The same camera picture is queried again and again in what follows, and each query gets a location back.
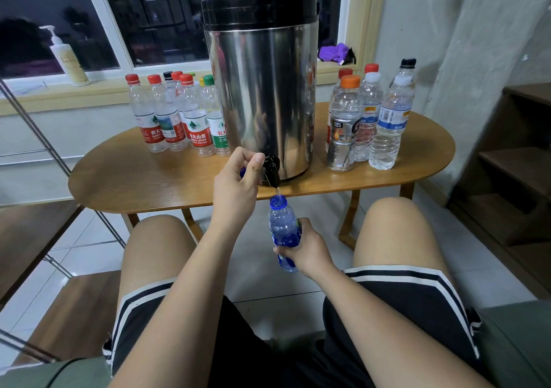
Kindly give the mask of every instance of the white pump dispenser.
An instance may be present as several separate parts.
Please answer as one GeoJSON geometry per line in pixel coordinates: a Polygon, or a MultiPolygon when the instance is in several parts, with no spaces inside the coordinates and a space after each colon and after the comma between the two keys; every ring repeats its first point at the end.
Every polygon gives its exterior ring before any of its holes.
{"type": "Polygon", "coordinates": [[[50,46],[50,50],[52,50],[52,53],[56,57],[59,65],[71,80],[71,84],[73,86],[88,85],[90,81],[80,66],[71,45],[65,44],[63,40],[56,35],[54,32],[56,28],[53,25],[43,25],[40,28],[43,30],[49,30],[52,34],[53,45],[50,46]]]}

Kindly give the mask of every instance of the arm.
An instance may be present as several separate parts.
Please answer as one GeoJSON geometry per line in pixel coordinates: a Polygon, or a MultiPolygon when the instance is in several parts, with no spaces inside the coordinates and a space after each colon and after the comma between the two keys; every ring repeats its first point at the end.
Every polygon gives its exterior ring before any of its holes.
{"type": "Polygon", "coordinates": [[[325,292],[377,388],[491,387],[470,366],[334,266],[323,238],[301,218],[302,238],[291,258],[325,292]]]}
{"type": "Polygon", "coordinates": [[[237,148],[214,181],[207,232],[109,385],[206,387],[230,255],[255,208],[264,155],[237,148]],[[248,162],[243,179],[239,169],[248,162]]]}

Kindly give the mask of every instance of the white window frame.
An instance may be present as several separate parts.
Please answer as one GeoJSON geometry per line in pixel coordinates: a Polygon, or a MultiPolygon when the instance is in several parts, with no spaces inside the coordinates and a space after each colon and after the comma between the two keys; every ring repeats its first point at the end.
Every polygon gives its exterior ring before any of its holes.
{"type": "MultiPolygon", "coordinates": [[[[92,81],[107,80],[107,79],[119,79],[123,78],[125,74],[136,73],[140,76],[145,76],[154,73],[162,73],[169,70],[181,70],[181,71],[210,71],[210,61],[200,60],[193,62],[181,62],[181,63],[168,63],[157,64],[148,66],[135,67],[132,58],[126,47],[126,43],[122,37],[119,26],[116,22],[115,16],[111,10],[108,0],[91,0],[92,4],[98,14],[101,25],[105,31],[107,39],[113,49],[115,57],[120,65],[119,69],[108,69],[103,71],[87,71],[86,75],[92,81]]],[[[354,24],[348,24],[350,18],[350,0],[341,0],[341,9],[339,12],[339,27],[337,42],[346,43],[346,40],[350,36],[351,26],[354,24]]],[[[332,73],[338,71],[338,68],[334,67],[324,68],[321,73],[332,73]]],[[[37,84],[45,85],[60,85],[66,84],[67,78],[64,74],[57,75],[45,75],[37,77],[27,78],[15,78],[7,79],[8,85],[19,88],[22,86],[30,86],[37,84]]]]}

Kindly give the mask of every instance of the blue bottle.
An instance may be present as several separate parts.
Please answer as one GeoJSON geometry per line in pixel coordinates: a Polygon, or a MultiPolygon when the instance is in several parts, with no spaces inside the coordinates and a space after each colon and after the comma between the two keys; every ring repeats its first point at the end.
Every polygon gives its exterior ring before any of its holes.
{"type": "MultiPolygon", "coordinates": [[[[296,247],[300,243],[302,228],[295,217],[293,209],[287,205],[283,195],[270,198],[270,213],[268,217],[272,239],[276,246],[296,247]]],[[[296,272],[297,268],[291,259],[278,255],[279,266],[286,272],[296,272]]]]}

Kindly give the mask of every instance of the green bottle cap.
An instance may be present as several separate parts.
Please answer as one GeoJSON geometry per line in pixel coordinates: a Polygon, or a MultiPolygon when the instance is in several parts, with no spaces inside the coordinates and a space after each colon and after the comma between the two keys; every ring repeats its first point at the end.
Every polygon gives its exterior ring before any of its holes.
{"type": "Polygon", "coordinates": [[[214,85],[214,76],[212,75],[206,75],[204,78],[205,86],[213,86],[214,85]]]}

